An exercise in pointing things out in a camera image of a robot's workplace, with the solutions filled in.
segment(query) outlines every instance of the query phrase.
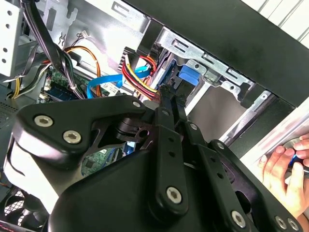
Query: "hand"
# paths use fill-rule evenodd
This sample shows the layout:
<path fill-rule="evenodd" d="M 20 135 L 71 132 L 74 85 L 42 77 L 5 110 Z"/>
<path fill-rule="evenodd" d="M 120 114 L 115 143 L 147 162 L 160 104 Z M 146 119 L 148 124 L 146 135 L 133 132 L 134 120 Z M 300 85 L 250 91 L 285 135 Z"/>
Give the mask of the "hand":
<path fill-rule="evenodd" d="M 309 179 L 304 180 L 303 166 L 294 163 L 290 183 L 285 184 L 284 174 L 294 155 L 293 149 L 277 147 L 269 160 L 265 155 L 258 163 L 257 178 L 277 200 L 298 218 L 309 206 Z"/>
<path fill-rule="evenodd" d="M 309 167 L 309 134 L 303 135 L 299 139 L 301 142 L 294 144 L 296 155 L 304 160 L 304 165 Z"/>

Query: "silver screw head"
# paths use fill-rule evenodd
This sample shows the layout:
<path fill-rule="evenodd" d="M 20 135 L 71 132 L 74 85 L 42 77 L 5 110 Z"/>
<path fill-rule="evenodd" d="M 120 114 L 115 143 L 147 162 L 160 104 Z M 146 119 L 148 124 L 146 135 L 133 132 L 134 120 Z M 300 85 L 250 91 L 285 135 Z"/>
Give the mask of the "silver screw head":
<path fill-rule="evenodd" d="M 133 105 L 135 105 L 136 107 L 140 108 L 140 104 L 136 101 L 133 102 Z"/>
<path fill-rule="evenodd" d="M 178 189 L 174 187 L 168 187 L 166 190 L 166 194 L 168 198 L 174 203 L 174 204 L 180 204 L 182 202 L 182 195 L 179 192 Z"/>
<path fill-rule="evenodd" d="M 298 225 L 292 219 L 288 218 L 288 223 L 295 231 L 299 230 Z"/>
<path fill-rule="evenodd" d="M 278 225 L 282 228 L 282 229 L 284 229 L 284 230 L 286 230 L 286 224 L 285 224 L 285 222 L 282 220 L 282 218 L 281 217 L 279 217 L 279 216 L 275 216 L 275 220 L 276 220 L 276 222 L 278 223 Z"/>
<path fill-rule="evenodd" d="M 223 144 L 222 143 L 217 143 L 217 146 L 220 148 L 220 149 L 224 149 L 224 146 L 223 146 Z"/>
<path fill-rule="evenodd" d="M 236 225 L 238 225 L 241 228 L 246 227 L 246 221 L 239 212 L 234 210 L 234 211 L 232 211 L 231 215 L 232 215 L 232 219 L 236 223 Z"/>
<path fill-rule="evenodd" d="M 82 136 L 77 131 L 68 130 L 63 133 L 63 139 L 69 144 L 78 144 L 82 140 Z"/>
<path fill-rule="evenodd" d="M 197 130 L 197 126 L 195 124 L 192 123 L 190 126 L 192 129 Z"/>
<path fill-rule="evenodd" d="M 54 121 L 49 116 L 39 115 L 34 118 L 34 123 L 39 127 L 50 127 Z"/>

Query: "yellow cable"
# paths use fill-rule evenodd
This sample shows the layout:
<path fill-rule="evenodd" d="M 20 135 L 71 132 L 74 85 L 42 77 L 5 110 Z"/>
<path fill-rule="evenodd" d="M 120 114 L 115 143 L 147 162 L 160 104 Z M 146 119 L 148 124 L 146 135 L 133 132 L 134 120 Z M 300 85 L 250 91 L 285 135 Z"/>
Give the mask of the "yellow cable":
<path fill-rule="evenodd" d="M 147 85 L 145 85 L 145 84 L 136 76 L 136 74 L 135 74 L 135 73 L 133 72 L 133 70 L 131 69 L 130 64 L 126 63 L 126 66 L 127 66 L 127 68 L 129 69 L 130 74 L 134 77 L 134 79 L 135 79 L 138 83 L 140 83 L 144 88 L 146 88 L 147 90 L 149 90 L 149 91 L 151 91 L 151 92 L 153 92 L 153 93 L 156 93 L 156 92 L 157 92 L 157 90 L 155 90 L 155 89 L 153 89 L 153 88 L 150 88 L 150 87 L 148 87 Z"/>
<path fill-rule="evenodd" d="M 12 96 L 12 99 L 18 95 L 18 92 L 19 92 L 19 78 L 15 80 L 15 91 Z"/>
<path fill-rule="evenodd" d="M 96 65 L 97 65 L 97 76 L 98 76 L 98 77 L 101 77 L 101 68 L 100 68 L 100 65 L 99 65 L 99 63 L 98 63 L 98 59 L 97 59 L 96 56 L 93 54 L 93 52 L 90 51 L 89 48 L 86 48 L 86 47 L 84 47 L 84 46 L 74 46 L 74 47 L 71 47 L 71 48 L 67 51 L 67 53 L 70 53 L 70 52 L 72 52 L 72 51 L 74 51 L 74 50 L 77 50 L 77 49 L 82 49 L 82 50 L 86 51 L 87 53 L 89 53 L 89 54 L 91 55 L 91 57 L 93 58 L 93 60 L 95 61 Z"/>

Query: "finger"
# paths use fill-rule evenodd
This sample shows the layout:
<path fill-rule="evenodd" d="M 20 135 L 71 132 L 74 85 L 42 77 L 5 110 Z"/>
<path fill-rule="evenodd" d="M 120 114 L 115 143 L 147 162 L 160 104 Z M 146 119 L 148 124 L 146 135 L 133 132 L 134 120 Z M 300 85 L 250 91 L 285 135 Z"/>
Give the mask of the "finger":
<path fill-rule="evenodd" d="M 305 140 L 305 139 L 309 139 L 309 134 L 305 134 L 303 136 L 299 137 L 300 140 Z"/>
<path fill-rule="evenodd" d="M 304 169 L 303 165 L 298 162 L 293 165 L 286 194 L 291 196 L 291 199 L 302 199 L 304 197 Z"/>
<path fill-rule="evenodd" d="M 309 150 L 296 151 L 296 155 L 300 159 L 309 158 Z"/>
<path fill-rule="evenodd" d="M 294 144 L 294 149 L 296 151 L 309 149 L 309 139 L 305 139 L 303 141 L 300 141 L 299 143 Z"/>
<path fill-rule="evenodd" d="M 303 164 L 307 167 L 309 167 L 309 159 L 304 159 Z"/>
<path fill-rule="evenodd" d="M 304 194 L 306 202 L 309 203 L 309 179 L 304 179 Z"/>
<path fill-rule="evenodd" d="M 285 196 L 284 175 L 294 155 L 293 149 L 288 149 L 282 154 L 271 170 L 270 185 L 272 193 L 278 198 Z"/>
<path fill-rule="evenodd" d="M 256 178 L 258 178 L 259 181 L 261 181 L 261 182 L 263 182 L 263 173 L 264 173 L 264 169 L 265 169 L 266 164 L 267 164 L 267 157 L 266 157 L 266 155 L 263 155 L 260 158 L 260 160 L 257 164 L 257 168 L 256 168 L 255 173 L 254 173 Z"/>
<path fill-rule="evenodd" d="M 283 146 L 278 146 L 275 152 L 272 153 L 269 158 L 263 174 L 263 184 L 267 189 L 270 189 L 270 179 L 271 179 L 271 170 L 280 158 L 280 156 L 285 152 L 285 148 Z"/>

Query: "black metal arm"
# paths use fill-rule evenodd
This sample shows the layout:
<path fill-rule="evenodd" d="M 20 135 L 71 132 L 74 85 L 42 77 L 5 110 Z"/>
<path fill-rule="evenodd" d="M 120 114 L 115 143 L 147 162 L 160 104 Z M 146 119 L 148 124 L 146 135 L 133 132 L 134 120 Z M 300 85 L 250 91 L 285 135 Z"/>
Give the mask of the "black metal arm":
<path fill-rule="evenodd" d="M 87 154 L 125 141 L 138 143 L 137 151 L 60 196 L 50 232 L 293 232 L 288 219 L 301 231 L 227 146 L 204 141 L 199 128 L 187 121 L 180 98 L 161 88 L 158 100 L 155 110 L 131 96 L 20 110 L 15 144 L 55 169 L 74 170 Z M 38 126 L 34 119 L 41 115 L 50 117 L 52 126 Z M 77 144 L 63 137 L 73 130 L 81 136 Z"/>

